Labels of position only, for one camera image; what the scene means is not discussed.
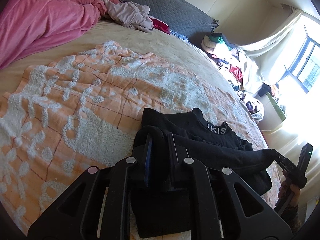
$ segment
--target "white curtain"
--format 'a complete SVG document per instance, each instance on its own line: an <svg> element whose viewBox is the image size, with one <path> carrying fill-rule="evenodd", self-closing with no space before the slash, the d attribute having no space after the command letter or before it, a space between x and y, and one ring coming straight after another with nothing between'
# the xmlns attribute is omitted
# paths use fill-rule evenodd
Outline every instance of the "white curtain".
<svg viewBox="0 0 320 240"><path fill-rule="evenodd" d="M250 59L254 60L259 67L257 75L267 85L278 82L278 78L271 74L280 53L288 43L295 24L298 22L303 11L293 8L290 16L269 37L252 44L240 46Z"/></svg>
<svg viewBox="0 0 320 240"><path fill-rule="evenodd" d="M308 94L295 98L288 106L288 116L277 128L262 131L270 148L276 149L296 165L301 148L309 142L313 154L306 172L307 185L301 191L300 207L320 195L320 79Z"/></svg>

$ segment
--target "hand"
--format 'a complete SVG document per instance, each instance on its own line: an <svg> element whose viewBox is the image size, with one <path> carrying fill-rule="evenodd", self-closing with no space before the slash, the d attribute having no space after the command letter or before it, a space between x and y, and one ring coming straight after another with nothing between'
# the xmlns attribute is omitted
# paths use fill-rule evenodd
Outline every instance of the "hand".
<svg viewBox="0 0 320 240"><path fill-rule="evenodd" d="M287 171L283 170L282 173L285 176L285 178L287 179L287 177L288 177ZM288 189L288 182L285 180L281 183L281 187L279 189L279 193L278 193L279 199L282 199L283 197L285 197L285 193L287 192L287 189ZM297 185L294 185L294 184L290 185L290 189L294 193L294 196L290 202L290 206L296 207L299 204L300 189Z"/></svg>

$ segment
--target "gray quilted headboard cover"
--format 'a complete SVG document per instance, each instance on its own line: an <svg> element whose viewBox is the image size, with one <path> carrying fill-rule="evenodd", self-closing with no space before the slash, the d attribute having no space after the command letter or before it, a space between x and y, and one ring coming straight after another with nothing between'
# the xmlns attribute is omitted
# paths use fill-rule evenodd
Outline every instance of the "gray quilted headboard cover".
<svg viewBox="0 0 320 240"><path fill-rule="evenodd" d="M188 37L201 48L201 41L218 26L218 21L185 0L124 0L148 5L150 15L167 23L171 30Z"/></svg>

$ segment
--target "window frame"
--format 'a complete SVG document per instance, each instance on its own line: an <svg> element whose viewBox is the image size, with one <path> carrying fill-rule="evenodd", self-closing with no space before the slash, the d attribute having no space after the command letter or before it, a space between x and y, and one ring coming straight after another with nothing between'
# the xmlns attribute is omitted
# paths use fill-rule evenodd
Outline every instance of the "window frame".
<svg viewBox="0 0 320 240"><path fill-rule="evenodd" d="M315 49L316 46L318 46L320 48L320 44L318 42L316 42L314 39L310 38L309 35L308 35L308 32L306 30L306 27L304 27L304 28L305 28L305 31L306 31L306 34L307 34L307 38L306 38L305 42L303 43L303 46L301 47L297 57L295 58L295 60L291 64L291 66L289 67L289 69L287 69L286 66L284 66L285 73L283 74L281 80L283 80L287 76L291 76L300 85L300 87L303 89L303 91L307 94L309 92L308 88L305 87L305 85L299 80L298 77L301 74L301 72L303 71L303 69L305 68L307 62L309 61L309 59L310 59L310 57L311 57L311 55L313 53L313 50ZM302 59L304 53L306 52L310 42L313 42L313 47L312 47L312 49L311 49L311 51L310 51L305 63L303 64L303 66L299 70L297 76L295 76L295 75L293 75L293 71L298 66L298 64L299 64L300 60Z"/></svg>

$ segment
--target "round metal pin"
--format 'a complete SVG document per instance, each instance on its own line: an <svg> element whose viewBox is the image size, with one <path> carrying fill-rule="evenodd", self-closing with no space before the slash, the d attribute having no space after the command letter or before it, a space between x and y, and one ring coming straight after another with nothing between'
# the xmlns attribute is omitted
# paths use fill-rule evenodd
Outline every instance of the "round metal pin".
<svg viewBox="0 0 320 240"><path fill-rule="evenodd" d="M90 174L95 174L95 173L97 173L97 171L98 171L98 168L95 167L95 166L92 166L92 167L90 167L90 168L88 169L88 172L89 172Z"/></svg>
<svg viewBox="0 0 320 240"><path fill-rule="evenodd" d="M195 162L194 159L190 158L190 157L187 157L183 160L186 164L192 164Z"/></svg>
<svg viewBox="0 0 320 240"><path fill-rule="evenodd" d="M229 168L223 168L222 172L223 172L223 174L230 175L232 173L232 170Z"/></svg>
<svg viewBox="0 0 320 240"><path fill-rule="evenodd" d="M135 161L136 161L136 158L135 157L128 157L128 158L126 158L126 163L135 163Z"/></svg>

